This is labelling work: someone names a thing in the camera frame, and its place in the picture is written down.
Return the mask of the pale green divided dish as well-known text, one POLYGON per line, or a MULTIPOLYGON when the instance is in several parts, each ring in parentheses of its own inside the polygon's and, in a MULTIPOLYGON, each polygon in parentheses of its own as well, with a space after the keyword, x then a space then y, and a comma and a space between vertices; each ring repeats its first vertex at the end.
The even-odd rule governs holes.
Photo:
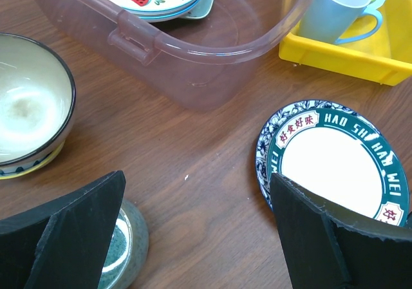
POLYGON ((198 20, 203 19, 210 13, 214 0, 199 0, 196 6, 194 6, 185 15, 181 16, 181 19, 198 20))

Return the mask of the blue patterned bottom plate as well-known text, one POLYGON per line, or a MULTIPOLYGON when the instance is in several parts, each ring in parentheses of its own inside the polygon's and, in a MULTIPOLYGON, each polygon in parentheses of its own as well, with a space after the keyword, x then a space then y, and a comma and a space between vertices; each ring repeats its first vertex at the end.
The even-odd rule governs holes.
POLYGON ((334 109, 342 111, 348 115, 354 116, 356 118, 361 117, 361 115, 350 107, 344 106, 342 104, 321 99, 307 99, 299 100, 297 102, 290 103, 278 109, 272 116, 265 122, 261 131, 257 137, 256 151, 255 151, 255 172, 256 178, 264 197, 270 210, 272 210, 272 203, 270 201, 270 190, 269 182, 270 178, 267 176, 267 156, 268 149, 270 147, 270 142, 277 131, 277 129, 286 122, 292 115, 301 113, 305 110, 325 108, 334 109))

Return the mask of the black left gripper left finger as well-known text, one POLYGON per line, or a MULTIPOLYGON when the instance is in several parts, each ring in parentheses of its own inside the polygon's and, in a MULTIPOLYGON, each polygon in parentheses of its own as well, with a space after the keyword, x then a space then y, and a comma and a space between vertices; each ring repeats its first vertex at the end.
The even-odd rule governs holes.
POLYGON ((97 288, 126 179, 113 171, 1 220, 1 288, 97 288))

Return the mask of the green rimmed lettered plate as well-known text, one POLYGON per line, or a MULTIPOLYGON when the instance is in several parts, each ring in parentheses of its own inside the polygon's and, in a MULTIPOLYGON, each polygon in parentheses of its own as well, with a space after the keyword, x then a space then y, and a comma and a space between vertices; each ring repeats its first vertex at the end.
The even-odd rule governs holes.
POLYGON ((403 166, 362 116, 325 108, 292 115, 270 142, 267 176, 274 173, 363 216, 406 224, 409 186, 403 166))

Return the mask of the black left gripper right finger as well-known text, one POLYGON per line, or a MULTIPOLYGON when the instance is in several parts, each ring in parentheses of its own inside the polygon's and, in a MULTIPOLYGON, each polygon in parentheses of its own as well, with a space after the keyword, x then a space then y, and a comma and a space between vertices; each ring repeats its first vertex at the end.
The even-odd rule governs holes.
POLYGON ((279 173, 272 210, 293 288, 411 288, 411 218, 358 214, 279 173))

